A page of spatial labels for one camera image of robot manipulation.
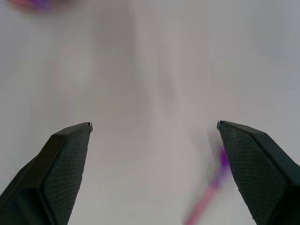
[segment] white background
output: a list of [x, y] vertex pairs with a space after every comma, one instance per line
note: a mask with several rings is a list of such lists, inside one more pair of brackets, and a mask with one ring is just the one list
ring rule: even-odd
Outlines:
[[[92, 121], [70, 225], [181, 225], [217, 165], [217, 120], [300, 164], [300, 2], [0, 4], [0, 192], [51, 134]], [[254, 225], [229, 180], [199, 225]]]

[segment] white table surface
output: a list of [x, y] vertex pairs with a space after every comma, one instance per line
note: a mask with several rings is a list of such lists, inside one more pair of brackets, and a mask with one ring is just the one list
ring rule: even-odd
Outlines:
[[[0, 4], [0, 192], [51, 134], [92, 121], [70, 225], [181, 225], [216, 166], [217, 120], [300, 163], [300, 2]], [[199, 225], [254, 225], [228, 180]]]

